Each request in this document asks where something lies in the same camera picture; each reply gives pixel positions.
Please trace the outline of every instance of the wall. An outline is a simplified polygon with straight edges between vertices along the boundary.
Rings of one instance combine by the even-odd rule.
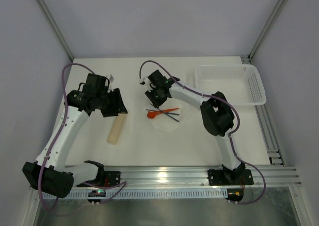
[[[276,0],[45,0],[75,58],[249,54]]]
[[[319,212],[319,1],[289,0],[254,59],[282,151]]]
[[[49,139],[69,62],[34,0],[0,0],[0,224],[20,225],[29,183],[23,164]]]

